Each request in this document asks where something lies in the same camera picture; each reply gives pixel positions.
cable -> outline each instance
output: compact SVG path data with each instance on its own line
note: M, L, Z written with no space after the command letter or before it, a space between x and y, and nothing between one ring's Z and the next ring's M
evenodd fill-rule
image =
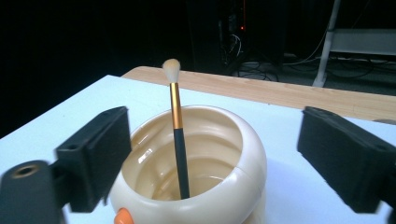
M358 21L361 19L361 16L363 15L363 13L366 11L367 7L369 6L371 0L368 0L366 2L366 5L364 6L364 9L361 11L361 14L359 15L359 17L355 20L355 22L353 23L353 25L350 28L355 28L356 24L358 24Z
M233 37L235 38L235 40L236 40L235 43L234 43L234 45L233 45L233 47L236 45L236 43L239 42L239 49L238 49L238 52L236 53L236 57L238 57L238 56L239 56L239 53L241 52L242 41L241 41L241 39L240 39L237 35L231 35L231 36L233 36Z

wooden table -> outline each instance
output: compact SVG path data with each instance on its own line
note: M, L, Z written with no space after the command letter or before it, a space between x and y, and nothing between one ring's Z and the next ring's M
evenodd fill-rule
M168 85L161 68L137 67L122 77ZM179 86L239 99L302 109L314 106L343 117L396 122L396 97L181 71Z

cream ceramic bowl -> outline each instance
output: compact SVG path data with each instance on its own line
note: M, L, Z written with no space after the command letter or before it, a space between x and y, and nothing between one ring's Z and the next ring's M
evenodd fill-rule
M189 199L180 200L171 111L132 133L132 153L110 192L117 212L135 224L262 223L266 158L255 131L234 113L204 105L182 108Z

white table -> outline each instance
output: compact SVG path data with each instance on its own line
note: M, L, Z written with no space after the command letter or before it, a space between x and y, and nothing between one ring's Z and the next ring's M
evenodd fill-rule
M183 105L213 105L245 119L259 134L266 150L266 223L386 223L389 207L375 215L356 215L344 205L322 177L297 151L303 118L300 109L268 105L232 97L180 90ZM56 160L54 149L104 110L126 105L131 131L170 108L169 89L163 85L106 76L50 111L0 140L0 174L32 160ZM396 145L396 126L349 119ZM99 204L91 214L71 214L68 223L112 223L111 204Z

